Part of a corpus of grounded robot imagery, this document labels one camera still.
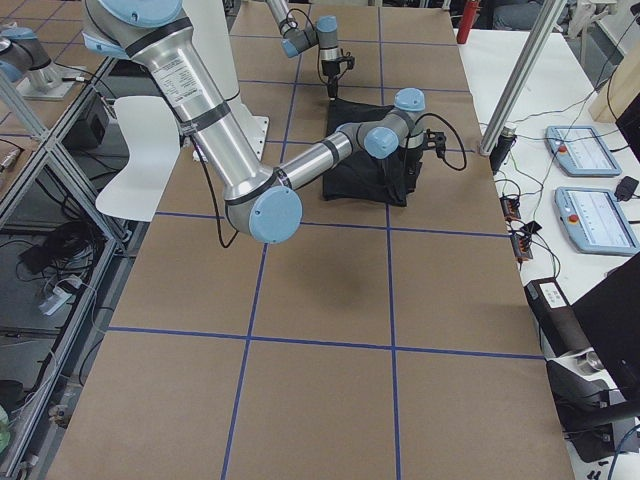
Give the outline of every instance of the white chair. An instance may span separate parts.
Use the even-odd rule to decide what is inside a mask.
[[[150,222],[180,153],[178,126],[160,97],[123,97],[114,104],[129,162],[96,199],[105,215]]]

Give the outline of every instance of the label sticker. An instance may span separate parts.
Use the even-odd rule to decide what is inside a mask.
[[[547,303],[551,308],[566,307],[567,302],[564,301],[558,287],[555,283],[541,283],[540,290],[547,299]]]
[[[202,85],[182,58],[176,58],[152,72],[160,89],[173,107],[202,95]]]

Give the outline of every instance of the white wall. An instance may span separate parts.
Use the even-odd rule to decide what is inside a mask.
[[[615,15],[607,15],[599,22],[614,44],[618,43],[620,37],[633,20],[633,15],[631,15],[629,8],[639,1],[618,0],[618,12]],[[622,42],[620,42],[619,48],[626,55],[637,42],[640,42],[640,26],[636,23],[626,33]]]

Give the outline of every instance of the white table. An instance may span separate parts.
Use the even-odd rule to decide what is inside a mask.
[[[473,30],[467,43],[459,47],[481,127],[489,122],[527,35],[527,32]],[[590,92],[593,92],[591,83],[564,38],[560,34],[552,34],[525,84],[509,121],[518,121],[533,113],[563,110],[584,100]],[[555,162],[549,169],[552,155],[544,141],[529,140],[523,136],[540,139],[545,136],[547,126],[570,125],[575,121],[575,125],[595,126],[601,135],[605,135],[603,140],[610,149],[626,145],[625,139],[616,131],[614,124],[597,123],[591,119],[588,107],[594,98],[595,93],[584,102],[584,108],[583,103],[579,103],[562,113],[537,116],[518,122],[516,134],[519,138],[512,148],[512,158],[501,168],[504,175],[496,175],[496,179],[514,180],[521,187],[522,192],[535,192],[539,189],[539,185],[518,173],[513,159],[520,171],[536,179],[542,180],[548,172],[535,220],[543,227],[540,234],[562,262],[558,283],[572,303],[599,283],[609,270],[624,263],[627,257],[579,253],[570,243],[554,210],[554,190],[561,186],[615,190],[624,175],[640,179],[640,163],[627,148],[614,154],[623,170],[622,176],[572,178],[565,175]],[[501,193],[503,187],[507,193],[516,193],[515,186],[508,182],[497,183],[498,192]],[[540,198],[539,195],[527,195],[521,198],[520,211],[525,222],[533,219],[538,198]],[[640,220],[640,201],[631,200],[621,205],[629,220]],[[637,225],[633,228],[636,235],[640,236]],[[534,259],[524,262],[522,266],[523,285],[532,279],[552,276],[550,255],[536,245],[533,246],[532,252]],[[606,479],[607,467],[599,467],[597,462],[585,464],[580,461],[572,445],[568,444],[568,448],[576,479],[586,478],[591,470],[603,470],[600,479]],[[639,478],[639,474],[640,455],[626,455],[619,459],[614,479],[632,480]]]

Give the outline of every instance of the red fire extinguisher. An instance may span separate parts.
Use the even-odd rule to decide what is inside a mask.
[[[464,12],[462,12],[462,20],[460,20],[460,24],[458,25],[458,37],[457,41],[459,44],[467,43],[467,38],[469,37],[469,30],[473,26],[473,21],[476,18],[476,11],[480,6],[480,0],[467,0],[466,5],[464,6]]]

